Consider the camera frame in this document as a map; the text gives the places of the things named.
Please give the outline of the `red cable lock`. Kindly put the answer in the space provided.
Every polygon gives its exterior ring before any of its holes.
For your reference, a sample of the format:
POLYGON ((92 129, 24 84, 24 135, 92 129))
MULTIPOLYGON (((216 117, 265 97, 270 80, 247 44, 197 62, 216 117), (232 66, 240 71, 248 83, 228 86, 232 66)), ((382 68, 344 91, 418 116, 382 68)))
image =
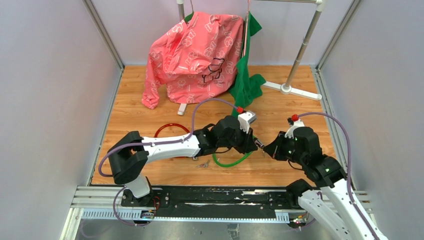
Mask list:
MULTIPOLYGON (((177 129, 183 131, 185 134, 190 133, 190 130, 186 126, 184 126, 182 124, 179 124, 179 123, 166 123, 166 124, 162 125, 161 127, 159 127, 156 130, 156 132, 154 134, 154 138, 160 137, 160 135, 161 135, 161 133, 163 131, 165 131, 166 133, 174 133, 175 130, 177 130, 177 129)), ((170 158, 168 158, 168 160, 169 161, 174 161, 175 159, 186 159, 186 158, 189 158, 189 157, 186 157, 186 156, 177 156, 177 157, 170 157, 170 158)), ((199 159, 197 157, 191 157, 191 160, 193 162, 198 162, 199 161, 199 159)))

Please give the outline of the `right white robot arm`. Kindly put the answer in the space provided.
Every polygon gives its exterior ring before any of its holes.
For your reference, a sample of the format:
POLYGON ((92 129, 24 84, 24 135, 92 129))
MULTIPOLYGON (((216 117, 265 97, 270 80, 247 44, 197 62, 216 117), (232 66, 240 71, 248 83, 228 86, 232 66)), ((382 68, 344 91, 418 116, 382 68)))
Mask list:
POLYGON ((285 195, 290 208, 305 210, 338 240, 387 239, 354 195, 343 167, 323 153, 312 128, 300 126, 281 131, 263 150, 275 160, 299 164, 319 189, 314 190, 302 178, 292 182, 285 195))

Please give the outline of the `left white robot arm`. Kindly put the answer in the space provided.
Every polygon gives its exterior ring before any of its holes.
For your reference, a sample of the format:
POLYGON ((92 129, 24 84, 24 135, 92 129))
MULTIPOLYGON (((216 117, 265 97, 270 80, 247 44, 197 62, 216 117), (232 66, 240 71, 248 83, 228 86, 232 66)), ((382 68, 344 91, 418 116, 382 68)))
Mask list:
POLYGON ((148 163, 176 158, 212 155, 221 148, 240 154, 258 150, 251 124, 257 119, 250 111, 237 117, 227 115, 192 133, 173 137, 142 137, 138 131, 127 133, 106 154, 114 183, 126 186, 140 206, 149 206, 153 192, 148 178, 141 174, 148 163))

